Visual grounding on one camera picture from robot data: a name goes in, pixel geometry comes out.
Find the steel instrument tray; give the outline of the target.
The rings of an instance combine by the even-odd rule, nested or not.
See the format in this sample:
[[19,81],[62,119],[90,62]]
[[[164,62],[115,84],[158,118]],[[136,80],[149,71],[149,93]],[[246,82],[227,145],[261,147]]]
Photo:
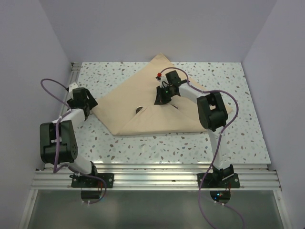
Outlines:
[[136,108],[136,113],[139,113],[143,109],[143,106],[139,106]]

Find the beige cloth mat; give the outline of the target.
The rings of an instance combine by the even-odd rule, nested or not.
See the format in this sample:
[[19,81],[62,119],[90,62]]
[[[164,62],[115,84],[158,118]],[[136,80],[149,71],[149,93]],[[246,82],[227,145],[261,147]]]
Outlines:
[[[206,131],[199,121],[197,104],[174,96],[168,104],[154,105],[157,73],[173,71],[173,64],[156,55],[144,68],[98,100],[93,113],[112,135],[146,135]],[[136,113],[136,108],[143,109]]]

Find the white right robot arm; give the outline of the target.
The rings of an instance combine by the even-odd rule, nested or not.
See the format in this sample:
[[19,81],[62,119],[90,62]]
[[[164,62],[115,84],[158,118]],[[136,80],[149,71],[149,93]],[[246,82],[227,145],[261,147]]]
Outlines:
[[200,124],[208,132],[213,151],[213,172],[210,180],[215,186],[224,187],[229,182],[229,177],[233,176],[234,169],[231,163],[223,159],[225,152],[221,146],[228,119],[228,112],[221,96],[223,91],[203,91],[196,88],[188,78],[182,80],[177,70],[178,68],[173,67],[173,71],[166,73],[165,76],[162,76],[161,72],[157,74],[159,86],[156,87],[154,104],[168,104],[176,95],[197,104]]

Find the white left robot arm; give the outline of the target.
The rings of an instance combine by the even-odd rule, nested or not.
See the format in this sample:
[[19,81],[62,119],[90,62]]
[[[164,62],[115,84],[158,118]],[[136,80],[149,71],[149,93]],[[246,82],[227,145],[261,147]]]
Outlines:
[[74,130],[85,122],[91,110],[98,105],[88,89],[70,89],[67,112],[57,120],[40,125],[41,159],[53,165],[53,173],[64,167],[82,176],[88,187],[98,184],[99,175],[93,162],[78,154]]

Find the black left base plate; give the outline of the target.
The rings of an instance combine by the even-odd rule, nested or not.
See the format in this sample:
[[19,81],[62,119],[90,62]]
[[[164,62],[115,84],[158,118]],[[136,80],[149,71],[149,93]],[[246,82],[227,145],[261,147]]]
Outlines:
[[112,188],[114,183],[113,173],[98,173],[97,178],[89,178],[86,176],[77,176],[72,174],[69,176],[72,179],[71,187],[73,188]]

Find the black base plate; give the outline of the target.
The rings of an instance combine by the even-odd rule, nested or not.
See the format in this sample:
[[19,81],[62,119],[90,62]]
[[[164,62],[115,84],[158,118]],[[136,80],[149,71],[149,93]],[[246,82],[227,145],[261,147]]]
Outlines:
[[72,174],[69,176],[72,179],[71,187],[73,188],[112,188],[114,183],[113,173],[98,173],[97,178],[89,178],[86,176],[77,176]]
[[201,185],[201,188],[240,188],[239,176],[237,173],[221,180],[213,177],[212,173],[208,173]]

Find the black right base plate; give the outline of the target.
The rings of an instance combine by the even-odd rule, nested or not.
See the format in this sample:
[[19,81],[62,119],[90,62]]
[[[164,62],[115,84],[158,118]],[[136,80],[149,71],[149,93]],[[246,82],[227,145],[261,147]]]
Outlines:
[[208,173],[201,185],[201,188],[240,188],[239,176],[237,173],[221,180],[213,177],[212,173]]

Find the aluminium rail frame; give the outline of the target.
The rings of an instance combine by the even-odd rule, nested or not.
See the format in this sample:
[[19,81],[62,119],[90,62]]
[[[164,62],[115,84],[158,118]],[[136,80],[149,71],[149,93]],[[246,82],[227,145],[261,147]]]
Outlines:
[[[240,179],[241,190],[279,190],[276,172],[238,62],[179,62],[177,67],[207,89],[231,93],[239,104],[237,120],[222,143]],[[75,127],[79,154],[101,173],[113,173],[115,190],[196,190],[197,174],[212,160],[207,133],[113,136],[94,116]]]

